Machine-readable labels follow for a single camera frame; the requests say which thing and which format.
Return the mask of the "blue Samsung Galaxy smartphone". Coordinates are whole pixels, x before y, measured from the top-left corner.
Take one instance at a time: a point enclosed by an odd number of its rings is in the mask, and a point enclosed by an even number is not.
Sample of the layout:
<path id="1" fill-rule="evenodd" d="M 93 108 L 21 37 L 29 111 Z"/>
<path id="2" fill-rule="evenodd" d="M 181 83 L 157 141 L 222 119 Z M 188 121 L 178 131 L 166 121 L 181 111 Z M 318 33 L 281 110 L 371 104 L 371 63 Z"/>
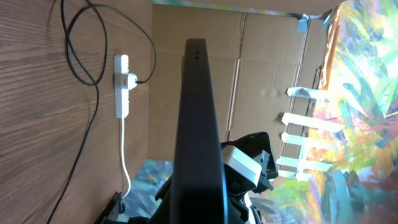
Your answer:
<path id="1" fill-rule="evenodd" d="M 170 193 L 171 223 L 227 223 L 228 203 L 205 39 L 187 39 Z"/>

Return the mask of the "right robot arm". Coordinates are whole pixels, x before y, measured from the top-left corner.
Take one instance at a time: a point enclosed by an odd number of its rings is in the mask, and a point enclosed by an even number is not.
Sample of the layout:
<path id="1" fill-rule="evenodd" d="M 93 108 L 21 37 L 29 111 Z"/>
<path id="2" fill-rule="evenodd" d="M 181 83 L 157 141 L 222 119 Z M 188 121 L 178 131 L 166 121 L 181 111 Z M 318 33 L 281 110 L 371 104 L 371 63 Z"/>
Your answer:
<path id="1" fill-rule="evenodd" d="M 219 142 L 212 134 L 179 134 L 173 174 L 157 192 L 149 223 L 259 223 L 244 196 L 272 190 L 278 176 L 269 135 Z"/>

